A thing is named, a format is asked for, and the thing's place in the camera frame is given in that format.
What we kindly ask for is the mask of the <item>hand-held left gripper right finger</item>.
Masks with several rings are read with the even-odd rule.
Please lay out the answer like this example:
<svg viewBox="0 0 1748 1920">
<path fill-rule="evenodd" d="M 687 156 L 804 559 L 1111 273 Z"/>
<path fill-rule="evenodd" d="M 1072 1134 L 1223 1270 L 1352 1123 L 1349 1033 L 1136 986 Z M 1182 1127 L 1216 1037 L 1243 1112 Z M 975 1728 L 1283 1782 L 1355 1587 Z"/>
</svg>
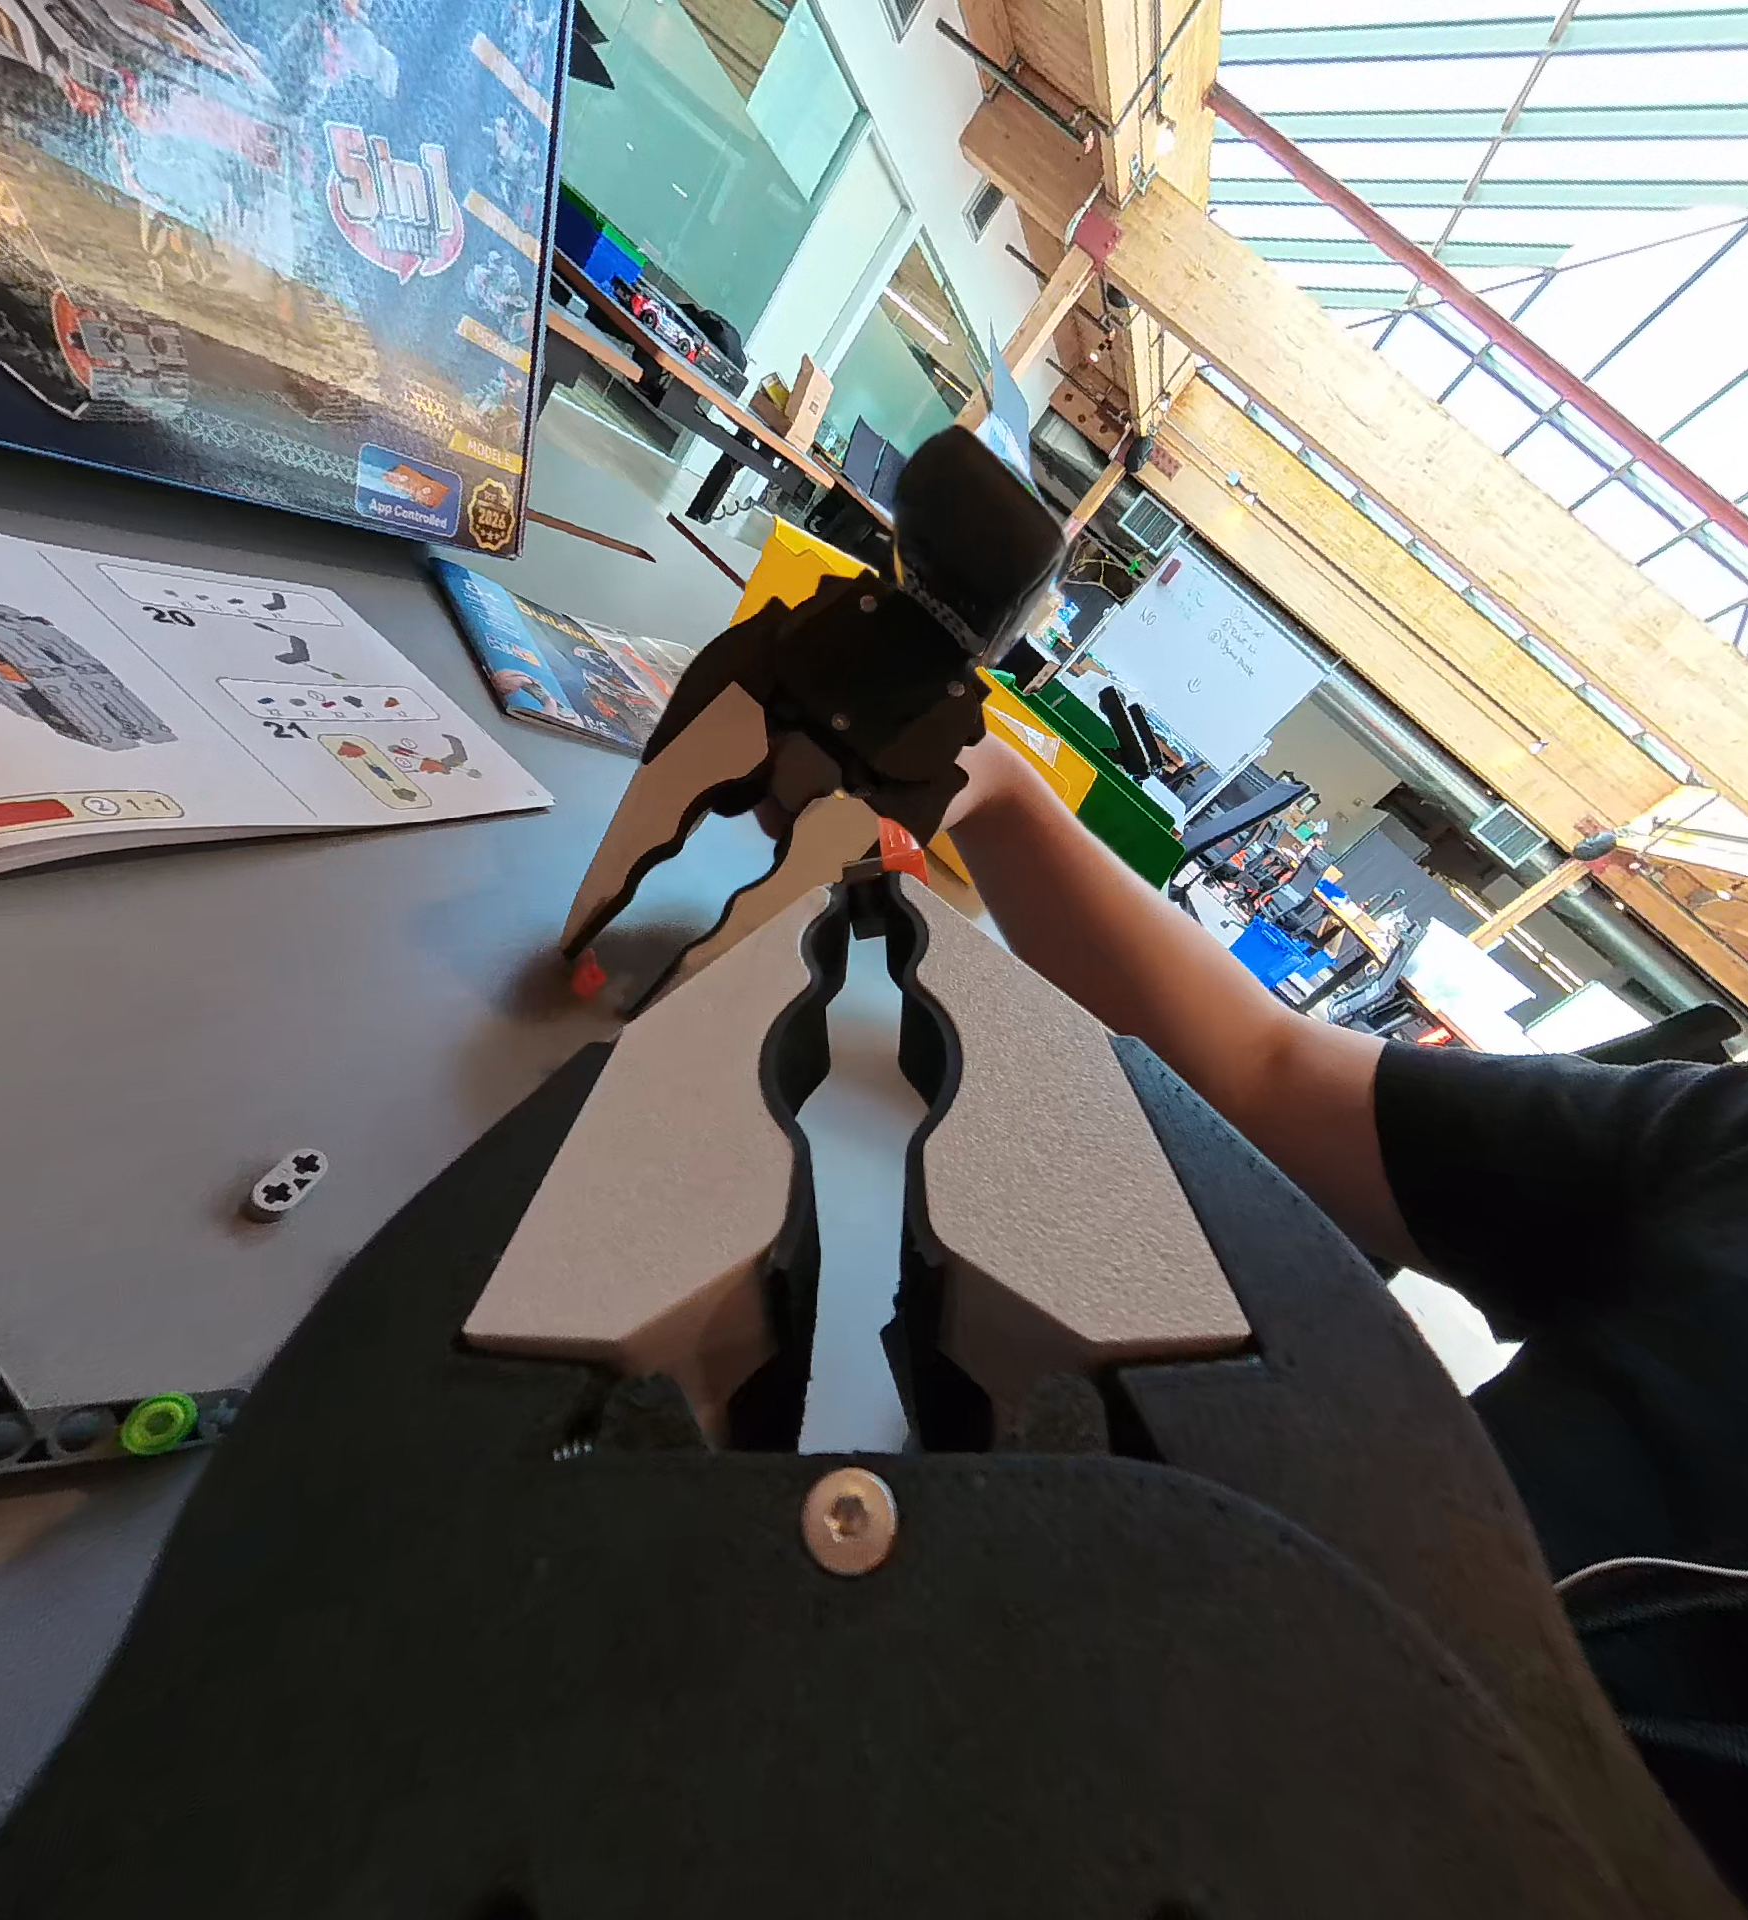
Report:
<svg viewBox="0 0 1748 1920">
<path fill-rule="evenodd" d="M 925 1453 L 986 1453 L 1045 1380 L 1239 1359 L 1253 1329 L 1111 1030 L 926 883 L 882 876 L 907 1147 L 886 1356 Z"/>
</svg>

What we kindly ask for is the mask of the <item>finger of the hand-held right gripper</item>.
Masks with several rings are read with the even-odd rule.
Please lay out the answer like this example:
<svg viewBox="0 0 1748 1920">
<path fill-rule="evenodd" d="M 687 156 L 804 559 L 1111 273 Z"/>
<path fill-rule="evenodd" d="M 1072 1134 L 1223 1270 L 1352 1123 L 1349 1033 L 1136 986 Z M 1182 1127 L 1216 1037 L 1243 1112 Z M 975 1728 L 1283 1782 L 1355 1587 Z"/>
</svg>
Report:
<svg viewBox="0 0 1748 1920">
<path fill-rule="evenodd" d="M 770 795 L 773 753 L 765 707 L 743 685 L 727 685 L 642 759 L 577 888 L 563 934 L 573 967 L 706 815 L 780 807 Z"/>
<path fill-rule="evenodd" d="M 880 830 L 882 815 L 846 791 L 812 799 L 793 820 L 786 846 L 776 855 L 765 876 L 743 886 L 726 907 L 721 921 L 687 946 L 623 1015 L 640 1017 L 668 993 L 704 974 L 788 909 L 811 898 L 814 890 L 820 890 L 826 905 L 844 868 L 879 850 Z"/>
</svg>

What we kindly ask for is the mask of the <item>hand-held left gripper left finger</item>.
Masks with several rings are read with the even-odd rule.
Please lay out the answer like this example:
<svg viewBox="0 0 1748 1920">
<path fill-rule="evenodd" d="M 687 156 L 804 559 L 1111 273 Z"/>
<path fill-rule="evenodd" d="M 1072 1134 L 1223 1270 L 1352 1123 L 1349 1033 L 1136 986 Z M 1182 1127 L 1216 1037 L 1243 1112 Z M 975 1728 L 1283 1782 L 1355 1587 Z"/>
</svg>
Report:
<svg viewBox="0 0 1748 1920">
<path fill-rule="evenodd" d="M 618 1035 L 463 1323 L 501 1356 L 675 1380 L 720 1447 L 796 1450 L 818 1220 L 799 1112 L 848 907 L 814 886 Z"/>
</svg>

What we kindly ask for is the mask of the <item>person's right forearm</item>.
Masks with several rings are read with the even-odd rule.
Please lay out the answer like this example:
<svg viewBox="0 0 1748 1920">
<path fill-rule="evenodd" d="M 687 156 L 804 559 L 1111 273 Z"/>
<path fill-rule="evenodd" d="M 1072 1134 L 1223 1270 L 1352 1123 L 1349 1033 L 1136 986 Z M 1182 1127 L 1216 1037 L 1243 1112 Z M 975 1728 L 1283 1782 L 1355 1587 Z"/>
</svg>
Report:
<svg viewBox="0 0 1748 1920">
<path fill-rule="evenodd" d="M 990 736 L 960 761 L 967 781 L 944 829 L 1007 946 L 1146 1044 L 1366 1255 L 1420 1270 L 1378 1124 L 1386 1044 L 1277 1001 L 1007 744 Z"/>
</svg>

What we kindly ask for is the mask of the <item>yellow storage bin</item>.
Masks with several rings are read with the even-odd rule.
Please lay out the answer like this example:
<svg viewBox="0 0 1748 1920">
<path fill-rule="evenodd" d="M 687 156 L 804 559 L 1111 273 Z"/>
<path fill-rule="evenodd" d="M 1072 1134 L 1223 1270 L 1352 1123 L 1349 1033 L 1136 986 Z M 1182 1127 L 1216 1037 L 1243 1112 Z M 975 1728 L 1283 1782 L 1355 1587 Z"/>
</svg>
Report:
<svg viewBox="0 0 1748 1920">
<path fill-rule="evenodd" d="M 796 606 L 812 596 L 814 588 L 830 579 L 857 579 L 867 566 L 841 547 L 773 519 L 761 559 L 750 575 L 743 595 L 731 614 L 741 625 L 761 612 L 773 598 Z M 1036 767 L 1064 807 L 1079 814 L 1100 777 L 1084 751 L 1061 742 L 1058 722 L 1037 717 L 1033 707 L 1009 686 L 1006 675 L 982 669 L 986 690 L 984 715 L 991 736 Z"/>
</svg>

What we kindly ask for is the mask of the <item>small blue booklet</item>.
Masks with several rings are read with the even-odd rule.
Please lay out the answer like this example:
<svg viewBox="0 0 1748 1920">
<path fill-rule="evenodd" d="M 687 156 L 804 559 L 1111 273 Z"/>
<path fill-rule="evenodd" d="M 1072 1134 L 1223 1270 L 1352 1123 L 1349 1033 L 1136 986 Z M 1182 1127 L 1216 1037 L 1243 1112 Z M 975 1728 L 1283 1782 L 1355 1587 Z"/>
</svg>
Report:
<svg viewBox="0 0 1748 1920">
<path fill-rule="evenodd" d="M 644 756 L 693 646 L 550 611 L 449 559 L 432 572 L 505 715 Z"/>
</svg>

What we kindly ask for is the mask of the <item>cardboard box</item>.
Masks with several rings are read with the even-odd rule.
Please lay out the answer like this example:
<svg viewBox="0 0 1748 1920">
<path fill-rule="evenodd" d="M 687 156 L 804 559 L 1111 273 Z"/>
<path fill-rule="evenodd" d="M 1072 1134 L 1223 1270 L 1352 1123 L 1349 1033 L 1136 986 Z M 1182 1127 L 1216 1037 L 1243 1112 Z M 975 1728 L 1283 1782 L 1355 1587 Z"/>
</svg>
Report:
<svg viewBox="0 0 1748 1920">
<path fill-rule="evenodd" d="M 829 372 L 804 354 L 799 368 L 789 376 L 768 372 L 750 396 L 750 411 L 788 445 L 812 452 L 823 419 L 835 396 Z"/>
</svg>

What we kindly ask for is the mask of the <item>standing sign board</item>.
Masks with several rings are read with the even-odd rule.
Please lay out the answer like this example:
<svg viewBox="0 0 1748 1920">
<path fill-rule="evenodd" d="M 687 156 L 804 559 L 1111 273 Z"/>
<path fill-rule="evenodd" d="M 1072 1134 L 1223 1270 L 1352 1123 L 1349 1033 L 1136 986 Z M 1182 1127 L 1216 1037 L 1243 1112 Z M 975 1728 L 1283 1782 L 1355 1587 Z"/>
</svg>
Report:
<svg viewBox="0 0 1748 1920">
<path fill-rule="evenodd" d="M 1037 492 L 1032 466 L 1032 426 L 1028 396 L 1009 372 L 1006 354 L 993 331 L 990 333 L 990 374 L 986 382 L 986 412 L 980 426 L 973 426 L 978 439 L 1006 466 L 1020 481 Z"/>
</svg>

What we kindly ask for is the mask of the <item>long wooden table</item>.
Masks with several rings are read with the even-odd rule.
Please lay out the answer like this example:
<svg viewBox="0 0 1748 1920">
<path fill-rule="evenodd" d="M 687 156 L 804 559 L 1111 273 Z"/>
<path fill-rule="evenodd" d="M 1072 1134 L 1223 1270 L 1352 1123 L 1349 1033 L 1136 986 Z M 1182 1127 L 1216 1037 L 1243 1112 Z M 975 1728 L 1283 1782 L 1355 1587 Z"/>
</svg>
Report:
<svg viewBox="0 0 1748 1920">
<path fill-rule="evenodd" d="M 846 549 L 882 566 L 890 549 L 890 513 L 838 467 L 798 448 L 780 427 L 758 417 L 746 400 L 709 379 L 693 360 L 669 349 L 621 303 L 589 280 L 573 257 L 550 248 L 547 329 L 553 376 L 573 382 L 582 363 L 594 363 L 649 412 L 715 452 L 687 507 L 696 525 L 714 525 L 743 472 L 765 479 L 770 501 L 798 507 L 804 518 L 814 497 L 835 494 L 848 501 Z"/>
</svg>

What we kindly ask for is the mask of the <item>small grey two-hole connector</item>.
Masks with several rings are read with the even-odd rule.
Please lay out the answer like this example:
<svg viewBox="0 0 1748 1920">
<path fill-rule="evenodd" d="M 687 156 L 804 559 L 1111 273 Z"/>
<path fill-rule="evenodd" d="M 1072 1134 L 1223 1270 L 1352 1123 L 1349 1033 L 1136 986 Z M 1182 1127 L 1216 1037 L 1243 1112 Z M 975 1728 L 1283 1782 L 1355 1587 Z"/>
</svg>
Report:
<svg viewBox="0 0 1748 1920">
<path fill-rule="evenodd" d="M 294 1212 L 331 1168 L 320 1149 L 294 1149 L 268 1166 L 251 1186 L 241 1211 L 254 1222 L 278 1222 Z"/>
</svg>

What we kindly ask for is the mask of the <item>red toy car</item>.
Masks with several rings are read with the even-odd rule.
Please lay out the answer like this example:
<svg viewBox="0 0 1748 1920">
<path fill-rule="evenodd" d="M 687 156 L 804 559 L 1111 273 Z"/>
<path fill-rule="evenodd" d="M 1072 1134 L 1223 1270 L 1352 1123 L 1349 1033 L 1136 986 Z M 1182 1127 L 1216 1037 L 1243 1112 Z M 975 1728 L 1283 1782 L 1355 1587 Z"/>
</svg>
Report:
<svg viewBox="0 0 1748 1920">
<path fill-rule="evenodd" d="M 646 278 L 614 278 L 614 299 L 628 314 L 646 329 L 646 333 L 665 349 L 693 363 L 708 379 L 731 386 L 741 379 L 741 368 L 726 352 L 726 323 L 714 331 L 704 326 L 708 314 L 696 306 L 682 306 L 668 299 Z"/>
</svg>

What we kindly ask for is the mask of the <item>open instruction booklet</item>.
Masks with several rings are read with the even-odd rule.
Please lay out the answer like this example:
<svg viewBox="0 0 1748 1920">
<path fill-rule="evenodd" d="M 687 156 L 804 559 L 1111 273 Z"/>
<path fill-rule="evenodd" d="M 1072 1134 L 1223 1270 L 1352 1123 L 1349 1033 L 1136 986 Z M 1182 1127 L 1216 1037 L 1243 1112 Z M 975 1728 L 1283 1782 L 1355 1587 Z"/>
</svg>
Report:
<svg viewBox="0 0 1748 1920">
<path fill-rule="evenodd" d="M 333 591 L 0 533 L 0 874 L 553 802 Z"/>
</svg>

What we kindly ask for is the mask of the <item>blue storage bin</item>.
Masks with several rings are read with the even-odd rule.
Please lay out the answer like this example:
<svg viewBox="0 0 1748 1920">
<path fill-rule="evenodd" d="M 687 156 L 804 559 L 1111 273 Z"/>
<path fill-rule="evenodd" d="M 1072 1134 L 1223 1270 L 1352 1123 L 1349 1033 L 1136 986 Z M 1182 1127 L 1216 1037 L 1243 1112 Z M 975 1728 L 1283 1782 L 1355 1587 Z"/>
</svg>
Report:
<svg viewBox="0 0 1748 1920">
<path fill-rule="evenodd" d="M 646 262 L 634 242 L 566 179 L 559 188 L 554 238 L 559 251 L 608 299 L 644 278 Z"/>
</svg>

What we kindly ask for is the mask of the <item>grey angled beam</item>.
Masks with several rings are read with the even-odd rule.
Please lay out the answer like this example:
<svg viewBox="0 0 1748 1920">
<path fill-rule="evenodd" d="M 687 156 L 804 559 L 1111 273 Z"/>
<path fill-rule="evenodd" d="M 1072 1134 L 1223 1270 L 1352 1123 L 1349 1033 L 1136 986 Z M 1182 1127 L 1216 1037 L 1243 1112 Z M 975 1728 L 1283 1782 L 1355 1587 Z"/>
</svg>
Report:
<svg viewBox="0 0 1748 1920">
<path fill-rule="evenodd" d="M 238 1422 L 242 1387 L 128 1400 L 31 1405 L 0 1370 L 0 1477 L 206 1448 Z"/>
</svg>

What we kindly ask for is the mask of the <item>robot kit box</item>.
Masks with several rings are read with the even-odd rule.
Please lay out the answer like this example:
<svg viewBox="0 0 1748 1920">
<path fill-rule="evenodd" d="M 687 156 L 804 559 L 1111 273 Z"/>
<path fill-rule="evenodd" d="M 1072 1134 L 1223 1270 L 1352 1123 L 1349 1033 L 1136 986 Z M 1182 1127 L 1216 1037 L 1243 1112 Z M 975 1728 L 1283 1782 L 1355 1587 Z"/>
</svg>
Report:
<svg viewBox="0 0 1748 1920">
<path fill-rule="evenodd" d="M 525 541 L 565 2 L 0 2 L 0 445 Z"/>
</svg>

